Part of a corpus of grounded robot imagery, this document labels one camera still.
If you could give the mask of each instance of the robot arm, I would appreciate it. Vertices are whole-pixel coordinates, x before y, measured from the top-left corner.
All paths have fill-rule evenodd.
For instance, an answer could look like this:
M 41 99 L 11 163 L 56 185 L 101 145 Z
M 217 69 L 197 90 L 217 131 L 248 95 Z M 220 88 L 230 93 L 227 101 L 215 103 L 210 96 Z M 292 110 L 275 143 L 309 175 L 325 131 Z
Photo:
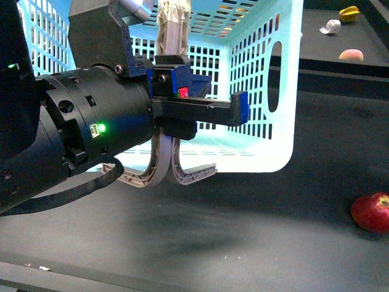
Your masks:
M 17 117 L 23 113 L 20 128 L 27 128 L 29 135 L 13 151 L 7 149 L 22 132 L 2 136 L 0 214 L 7 210 L 8 215 L 20 214 L 12 213 L 12 208 L 23 202 L 21 206 L 28 207 L 37 200 L 30 198 L 68 177 L 113 162 L 114 173 L 86 189 L 91 193 L 104 187 L 123 173 L 114 156 L 149 140 L 160 127 L 169 136 L 193 139 L 196 121 L 229 126 L 247 122 L 247 93 L 231 95 L 230 102 L 203 98 L 210 78 L 192 75 L 185 55 L 157 56 L 155 65 L 134 58 L 128 24 L 144 21 L 150 4 L 139 2 L 74 0 L 69 41 L 79 69 L 34 80 L 16 2 L 6 1 L 0 17 L 1 40 L 2 44 L 11 40 L 0 48 L 0 127 L 6 133 L 4 129 L 21 125 Z M 11 20 L 18 34 L 5 32 L 11 29 Z M 21 43 L 17 54 L 5 54 Z M 189 97 L 180 96 L 182 89 Z M 57 203 L 50 206 L 76 200 L 77 192 L 79 197 L 87 194 L 73 190 L 52 197 Z M 71 194 L 68 200 L 64 197 Z M 40 210 L 51 209 L 47 206 Z

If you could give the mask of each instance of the black table surface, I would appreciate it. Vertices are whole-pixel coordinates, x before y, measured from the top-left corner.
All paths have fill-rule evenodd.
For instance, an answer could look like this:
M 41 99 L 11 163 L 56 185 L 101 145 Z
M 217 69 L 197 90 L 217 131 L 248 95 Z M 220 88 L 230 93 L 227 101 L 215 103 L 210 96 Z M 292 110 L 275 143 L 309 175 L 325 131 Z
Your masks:
M 0 218 L 0 261 L 50 268 L 42 279 L 142 291 L 384 292 L 389 237 L 359 229 L 349 209 L 387 186 L 361 166 L 299 155 L 276 173 L 218 173 L 190 186 L 117 181 L 58 209 Z
M 361 13 L 354 23 L 343 23 L 337 34 L 325 35 L 319 29 L 330 19 L 339 19 L 339 12 L 310 10 L 303 12 L 300 57 L 313 60 L 338 61 L 348 49 L 363 53 L 363 64 L 388 64 L 389 51 Z

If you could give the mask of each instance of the bolt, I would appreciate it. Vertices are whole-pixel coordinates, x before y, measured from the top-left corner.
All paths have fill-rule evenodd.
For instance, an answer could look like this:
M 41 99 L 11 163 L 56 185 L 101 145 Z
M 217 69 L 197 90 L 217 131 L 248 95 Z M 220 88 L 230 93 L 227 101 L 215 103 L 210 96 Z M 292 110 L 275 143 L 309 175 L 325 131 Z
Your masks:
M 118 64 L 115 66 L 115 73 L 120 75 L 120 74 L 123 74 L 124 72 L 124 68 L 122 65 Z
M 158 82 L 159 83 L 165 83 L 167 78 L 168 77 L 165 74 L 160 74 L 160 76 L 158 76 Z
M 15 195 L 16 193 L 18 193 L 18 190 L 19 190 L 18 187 L 12 187 L 11 189 L 8 190 L 8 193 L 10 193 L 11 195 Z
M 10 171 L 6 170 L 6 171 L 1 173 L 1 177 L 3 179 L 10 179 L 12 177 L 12 174 L 10 173 Z

